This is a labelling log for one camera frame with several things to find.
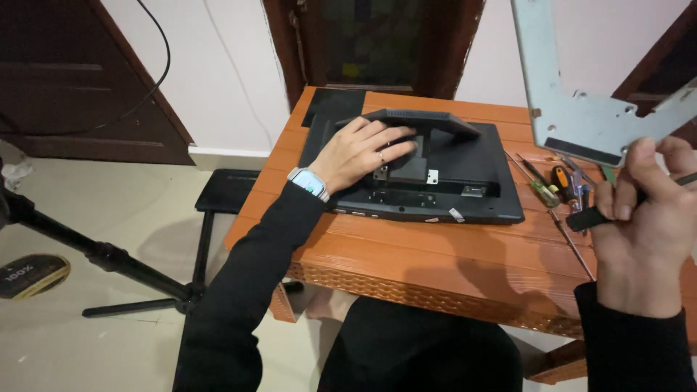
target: smartwatch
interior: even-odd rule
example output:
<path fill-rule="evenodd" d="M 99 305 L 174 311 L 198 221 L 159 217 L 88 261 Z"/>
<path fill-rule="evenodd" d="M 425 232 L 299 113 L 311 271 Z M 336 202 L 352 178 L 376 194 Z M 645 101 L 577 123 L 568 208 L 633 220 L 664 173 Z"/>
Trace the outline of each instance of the smartwatch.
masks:
<path fill-rule="evenodd" d="M 319 197 L 323 202 L 329 200 L 329 194 L 327 193 L 327 187 L 324 185 L 324 181 L 312 172 L 312 170 L 305 168 L 296 167 L 288 174 L 288 180 L 292 183 L 305 189 L 307 192 Z"/>

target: label sticker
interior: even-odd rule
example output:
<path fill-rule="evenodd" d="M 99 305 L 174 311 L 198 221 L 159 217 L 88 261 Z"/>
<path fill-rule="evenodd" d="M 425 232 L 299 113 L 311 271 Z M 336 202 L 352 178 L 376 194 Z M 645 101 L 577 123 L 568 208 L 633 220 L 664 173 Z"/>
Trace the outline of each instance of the label sticker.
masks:
<path fill-rule="evenodd" d="M 450 213 L 450 215 L 452 215 L 453 218 L 455 218 L 455 220 L 458 223 L 462 223 L 465 221 L 465 218 L 462 218 L 462 215 L 460 215 L 460 213 L 456 209 L 450 209 L 450 211 L 448 212 Z"/>

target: hand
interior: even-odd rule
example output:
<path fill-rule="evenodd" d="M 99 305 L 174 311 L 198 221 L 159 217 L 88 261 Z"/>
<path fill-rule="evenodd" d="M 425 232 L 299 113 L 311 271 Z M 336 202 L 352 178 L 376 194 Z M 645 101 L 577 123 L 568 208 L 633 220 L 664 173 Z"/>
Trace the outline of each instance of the hand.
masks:
<path fill-rule="evenodd" d="M 388 128 L 380 121 L 357 117 L 332 137 L 307 168 L 324 181 L 331 195 L 352 186 L 381 165 L 412 152 L 417 146 L 412 141 L 381 150 L 382 158 L 377 150 L 400 137 L 414 134 L 416 131 L 411 128 Z"/>
<path fill-rule="evenodd" d="M 680 312 L 680 270 L 697 238 L 697 184 L 674 180 L 694 172 L 697 158 L 684 140 L 668 136 L 656 145 L 642 138 L 629 147 L 615 189 L 607 181 L 596 187 L 595 205 L 615 221 L 591 229 L 603 306 L 654 318 Z M 637 188 L 648 195 L 639 207 Z"/>

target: white wall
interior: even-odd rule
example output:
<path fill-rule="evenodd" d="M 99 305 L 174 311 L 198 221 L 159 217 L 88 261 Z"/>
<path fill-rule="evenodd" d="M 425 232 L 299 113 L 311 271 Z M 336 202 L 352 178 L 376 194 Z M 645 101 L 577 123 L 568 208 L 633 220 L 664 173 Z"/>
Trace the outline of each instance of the white wall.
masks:
<path fill-rule="evenodd" d="M 264 128 L 275 142 L 289 112 L 261 0 L 208 0 L 241 85 L 204 0 L 144 1 L 161 23 L 172 50 L 162 92 L 199 147 L 195 152 L 268 155 Z M 102 2 L 157 79 L 165 55 L 152 21 L 135 0 Z M 565 91 L 612 93 L 688 3 L 555 0 Z M 455 99 L 526 106 L 510 0 L 487 0 Z"/>
<path fill-rule="evenodd" d="M 160 33 L 148 15 L 135 0 L 102 3 L 153 79 L 159 78 L 167 58 Z M 162 92 L 197 146 L 228 155 L 268 155 L 270 143 L 264 128 L 275 143 L 289 110 L 261 0 L 208 0 L 243 85 L 203 0 L 144 3 L 171 47 L 171 69 Z"/>
<path fill-rule="evenodd" d="M 556 0 L 564 90 L 611 95 L 689 0 Z M 527 106 L 510 0 L 487 0 L 455 100 Z"/>

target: watch screen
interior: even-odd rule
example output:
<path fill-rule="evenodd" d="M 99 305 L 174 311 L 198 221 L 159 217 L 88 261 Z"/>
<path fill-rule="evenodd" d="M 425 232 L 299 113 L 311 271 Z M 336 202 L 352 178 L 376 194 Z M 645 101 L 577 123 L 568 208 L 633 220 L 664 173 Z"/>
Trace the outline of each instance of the watch screen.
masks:
<path fill-rule="evenodd" d="M 302 170 L 293 178 L 293 182 L 315 196 L 319 196 L 324 191 L 322 181 L 309 170 Z"/>

